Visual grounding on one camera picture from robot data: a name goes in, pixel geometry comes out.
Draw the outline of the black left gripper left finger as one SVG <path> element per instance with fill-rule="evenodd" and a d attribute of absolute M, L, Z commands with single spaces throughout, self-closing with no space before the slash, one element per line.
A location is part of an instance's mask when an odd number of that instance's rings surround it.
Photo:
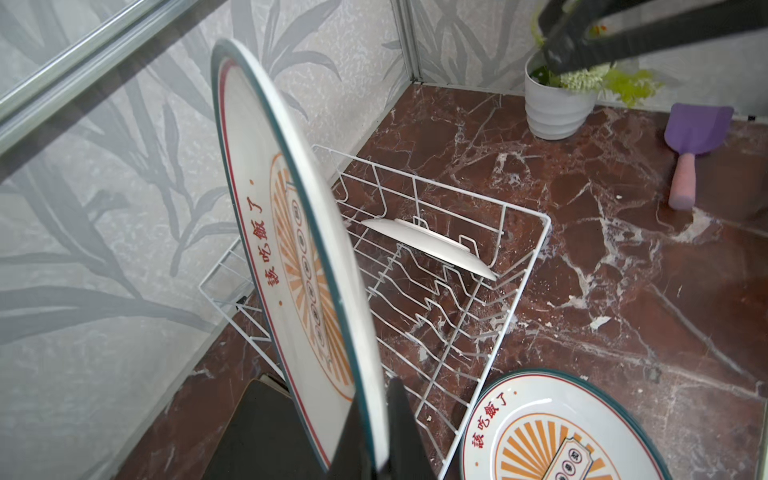
<path fill-rule="evenodd" d="M 341 480 L 375 478 L 361 420 L 358 402 L 353 401 L 338 444 L 338 478 Z"/>

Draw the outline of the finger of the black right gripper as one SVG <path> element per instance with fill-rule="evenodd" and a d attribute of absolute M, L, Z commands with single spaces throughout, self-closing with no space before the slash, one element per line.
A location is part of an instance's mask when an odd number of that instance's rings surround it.
<path fill-rule="evenodd" d="M 579 1 L 565 9 L 563 1 L 547 2 L 536 20 L 545 39 L 541 47 L 545 63 L 560 75 L 767 27 L 765 1 L 738 0 L 720 1 L 605 37 L 587 36 L 604 17 L 641 4 Z"/>

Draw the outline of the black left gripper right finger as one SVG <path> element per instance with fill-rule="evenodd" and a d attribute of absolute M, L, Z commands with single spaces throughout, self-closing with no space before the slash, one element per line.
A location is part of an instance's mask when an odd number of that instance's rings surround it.
<path fill-rule="evenodd" d="M 405 386 L 398 377 L 387 387 L 387 412 L 390 440 L 386 478 L 435 480 Z"/>

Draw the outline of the white round plate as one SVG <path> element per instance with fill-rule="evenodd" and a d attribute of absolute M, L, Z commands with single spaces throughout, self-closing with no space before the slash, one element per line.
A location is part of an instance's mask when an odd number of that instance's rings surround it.
<path fill-rule="evenodd" d="M 233 39 L 211 60 L 241 241 L 284 377 L 329 467 L 351 411 L 374 471 L 389 460 L 386 387 L 350 236 L 313 149 L 263 66 Z"/>
<path fill-rule="evenodd" d="M 485 388 L 460 450 L 464 479 L 668 479 L 639 423 L 564 372 L 528 369 Z"/>
<path fill-rule="evenodd" d="M 497 280 L 497 275 L 468 247 L 424 227 L 401 219 L 368 219 L 362 225 L 485 279 Z"/>

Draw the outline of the white ribbed flower pot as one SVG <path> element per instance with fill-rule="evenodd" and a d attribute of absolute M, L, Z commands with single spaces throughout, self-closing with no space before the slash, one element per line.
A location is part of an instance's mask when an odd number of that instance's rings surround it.
<path fill-rule="evenodd" d="M 546 65 L 542 53 L 536 52 L 525 64 L 527 124 L 539 139 L 563 140 L 585 123 L 600 96 L 635 107 L 655 96 L 661 87 L 653 72 L 617 63 L 558 75 Z"/>

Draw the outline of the purple pink spoon toy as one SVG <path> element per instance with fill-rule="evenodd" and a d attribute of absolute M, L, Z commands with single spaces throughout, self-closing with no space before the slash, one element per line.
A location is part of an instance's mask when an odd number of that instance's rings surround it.
<path fill-rule="evenodd" d="M 668 205 L 690 211 L 696 202 L 696 158 L 718 148 L 725 140 L 734 108 L 675 103 L 670 110 L 664 140 L 678 154 Z"/>

